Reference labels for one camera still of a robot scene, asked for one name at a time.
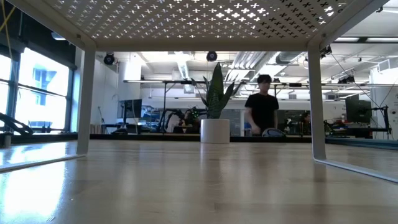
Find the white column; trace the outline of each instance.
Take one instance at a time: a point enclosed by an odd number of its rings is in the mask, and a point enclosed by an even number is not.
[[[312,156],[314,159],[326,159],[321,65],[318,44],[308,45],[308,71],[310,73]]]
[[[95,48],[85,49],[82,86],[80,93],[80,113],[76,154],[87,154],[90,140],[91,104],[93,101],[93,81],[95,66]]]

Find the security camera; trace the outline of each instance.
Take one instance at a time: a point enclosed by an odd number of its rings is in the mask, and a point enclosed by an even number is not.
[[[206,59],[208,62],[214,62],[215,60],[217,60],[217,53],[216,52],[208,52]]]
[[[104,63],[105,65],[113,65],[115,59],[114,59],[114,53],[106,53],[106,56],[104,57]]]

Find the monitor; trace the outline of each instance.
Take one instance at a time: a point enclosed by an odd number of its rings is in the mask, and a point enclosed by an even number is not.
[[[370,123],[372,103],[365,100],[346,100],[347,120],[357,123]]]
[[[118,103],[118,118],[124,116],[124,105],[126,104],[126,118],[140,118],[142,99],[139,100],[121,100]]]

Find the wooden surface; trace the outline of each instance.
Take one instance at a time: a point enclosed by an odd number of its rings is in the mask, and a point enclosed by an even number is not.
[[[398,167],[396,151],[327,152]],[[397,223],[397,211],[396,184],[314,163],[310,144],[90,141],[86,158],[0,174],[2,224],[374,224]]]

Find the man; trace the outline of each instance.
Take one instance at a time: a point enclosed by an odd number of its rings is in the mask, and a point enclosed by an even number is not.
[[[262,134],[267,128],[278,127],[278,100],[268,94],[271,81],[269,75],[260,75],[257,78],[260,92],[249,96],[244,105],[246,107],[246,119],[249,121],[254,135]]]

